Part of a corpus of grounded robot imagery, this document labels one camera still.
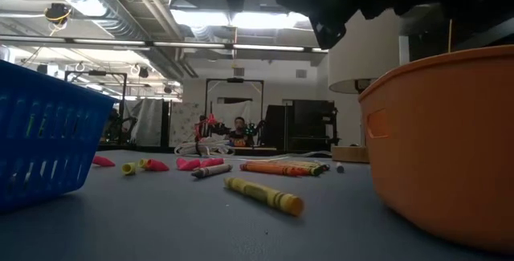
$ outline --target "lamp shade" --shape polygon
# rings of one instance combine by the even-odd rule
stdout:
[[[346,23],[346,35],[328,53],[328,87],[333,92],[358,93],[399,65],[400,18],[392,10],[365,20],[358,11]]]

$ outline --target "pink crayon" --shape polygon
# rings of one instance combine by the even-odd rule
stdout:
[[[168,166],[165,165],[162,161],[156,161],[152,159],[148,160],[145,169],[154,172],[165,172],[169,170]]]
[[[223,161],[222,158],[206,159],[202,162],[202,164],[200,165],[200,168],[205,168],[205,167],[213,166],[213,165],[223,165],[224,163],[225,162]]]
[[[200,166],[200,160],[187,161],[181,157],[177,159],[177,169],[179,170],[193,170]]]
[[[99,166],[115,166],[111,160],[107,159],[106,157],[99,156],[95,156],[92,163]]]

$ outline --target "fluorescent light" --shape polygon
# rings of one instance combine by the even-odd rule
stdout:
[[[132,50],[132,51],[149,51],[150,47],[121,47],[121,46],[114,46],[112,47],[114,50]]]
[[[232,20],[232,26],[246,29],[284,29],[293,28],[296,20],[286,14],[271,14],[259,12],[237,13]]]
[[[294,22],[308,21],[307,16],[300,14],[300,13],[296,13],[296,12],[289,12],[288,18],[293,20]]]
[[[84,82],[84,83],[88,83],[88,82],[90,82],[89,80],[86,80],[86,79],[85,79],[84,77],[82,77],[82,76],[77,77],[77,79],[78,79],[78,80],[80,80],[80,81],[82,81],[82,82]]]
[[[224,12],[171,10],[171,14],[178,24],[189,27],[229,25],[228,17]]]
[[[102,85],[105,85],[105,86],[123,86],[123,84],[119,84],[119,83],[102,83]],[[150,84],[127,84],[128,87],[132,87],[132,88],[148,88],[148,87],[152,87]]]
[[[121,96],[111,96],[112,98],[115,98],[117,100],[121,100]],[[137,96],[126,96],[125,100],[137,100]]]
[[[312,52],[316,53],[328,53],[328,49],[321,49],[321,48],[313,48]]]
[[[303,47],[280,47],[272,45],[234,44],[235,49],[266,50],[266,51],[303,51]]]
[[[220,43],[169,43],[169,42],[155,42],[153,43],[155,46],[159,47],[182,47],[182,48],[213,48],[213,49],[223,49],[225,48],[224,44]]]
[[[111,40],[111,39],[75,39],[82,44],[112,44],[112,45],[145,45],[144,41],[136,40]]]
[[[17,36],[17,35],[0,35],[0,40],[6,41],[33,41],[37,43],[64,43],[62,38],[58,37],[31,37],[31,36]]]
[[[104,89],[105,89],[105,90],[108,90],[108,91],[110,91],[110,92],[116,93],[118,96],[121,96],[121,95],[122,95],[122,93],[121,93],[121,92],[117,92],[117,91],[115,91],[114,89],[111,89],[111,88],[104,88]]]
[[[97,91],[101,91],[102,90],[102,87],[100,85],[97,85],[97,84],[88,84],[88,85],[86,85],[86,88],[91,88],[91,89],[94,89],[94,90],[97,90]]]

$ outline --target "orange plastic basket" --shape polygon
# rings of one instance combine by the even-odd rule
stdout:
[[[514,253],[514,46],[409,63],[359,101],[389,207],[445,239]]]

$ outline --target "gray table surface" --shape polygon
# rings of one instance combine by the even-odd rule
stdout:
[[[197,181],[174,169],[172,154],[98,155],[117,167],[92,167],[82,189],[0,214],[0,260],[512,260],[412,226],[380,201],[367,165],[302,178],[235,168]],[[123,177],[120,165],[140,158],[173,169]],[[290,217],[226,190],[225,177],[296,194],[304,213]]]

